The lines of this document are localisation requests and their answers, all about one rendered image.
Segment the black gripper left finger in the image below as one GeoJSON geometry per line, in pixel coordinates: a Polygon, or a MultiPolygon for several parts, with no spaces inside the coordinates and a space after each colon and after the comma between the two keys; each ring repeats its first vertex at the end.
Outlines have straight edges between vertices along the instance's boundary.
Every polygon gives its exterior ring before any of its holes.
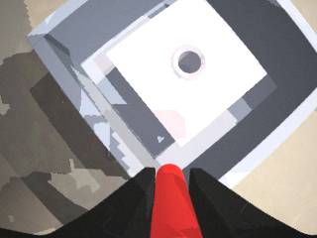
{"type": "Polygon", "coordinates": [[[156,193],[156,168],[141,171],[86,214],[47,235],[0,227],[0,238],[150,238],[156,193]]]}

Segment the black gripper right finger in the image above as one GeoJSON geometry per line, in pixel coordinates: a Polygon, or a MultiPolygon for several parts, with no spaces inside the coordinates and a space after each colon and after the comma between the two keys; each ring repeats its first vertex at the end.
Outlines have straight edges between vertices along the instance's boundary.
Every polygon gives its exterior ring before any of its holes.
{"type": "Polygon", "coordinates": [[[265,214],[202,168],[190,168],[189,195],[203,238],[317,238],[265,214]]]}

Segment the grey open box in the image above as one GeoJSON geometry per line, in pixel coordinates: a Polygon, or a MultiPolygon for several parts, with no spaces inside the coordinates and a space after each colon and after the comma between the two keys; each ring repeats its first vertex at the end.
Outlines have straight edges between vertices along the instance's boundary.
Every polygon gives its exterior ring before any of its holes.
{"type": "Polygon", "coordinates": [[[67,0],[25,39],[130,178],[175,164],[230,189],[317,107],[317,35],[289,0],[205,0],[266,75],[179,146],[106,56],[178,0],[67,0]]]}

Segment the white square plate with hole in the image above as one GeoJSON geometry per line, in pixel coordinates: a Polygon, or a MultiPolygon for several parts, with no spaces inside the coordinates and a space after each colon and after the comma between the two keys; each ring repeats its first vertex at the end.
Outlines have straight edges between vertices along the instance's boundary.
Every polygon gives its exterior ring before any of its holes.
{"type": "Polygon", "coordinates": [[[106,56],[181,147],[266,75],[205,0],[175,1],[106,56]]]}

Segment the red peg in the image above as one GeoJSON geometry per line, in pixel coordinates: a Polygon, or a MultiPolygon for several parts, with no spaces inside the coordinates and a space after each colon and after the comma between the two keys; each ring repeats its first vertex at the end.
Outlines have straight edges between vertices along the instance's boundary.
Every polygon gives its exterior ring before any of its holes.
{"type": "Polygon", "coordinates": [[[182,171],[163,164],[156,175],[150,238],[203,238],[182,171]]]}

